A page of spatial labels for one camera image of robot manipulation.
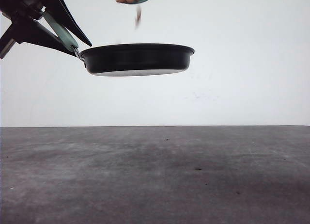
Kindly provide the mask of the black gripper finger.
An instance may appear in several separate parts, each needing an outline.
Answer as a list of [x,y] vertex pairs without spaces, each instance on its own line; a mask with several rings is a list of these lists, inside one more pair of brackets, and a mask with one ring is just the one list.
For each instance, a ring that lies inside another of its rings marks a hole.
[[58,24],[67,28],[83,43],[87,44],[88,46],[92,46],[90,40],[75,22],[64,0],[47,0],[47,11]]
[[75,57],[73,50],[66,49],[56,35],[35,20],[11,23],[0,38],[0,56],[5,57],[15,43],[51,48]]

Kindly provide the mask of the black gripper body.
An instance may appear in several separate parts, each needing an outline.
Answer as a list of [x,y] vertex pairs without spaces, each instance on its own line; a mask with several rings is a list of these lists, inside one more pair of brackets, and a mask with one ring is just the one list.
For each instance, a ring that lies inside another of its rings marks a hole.
[[57,22],[65,22],[65,3],[63,0],[0,0],[0,11],[13,22],[18,18],[40,20],[43,8]]

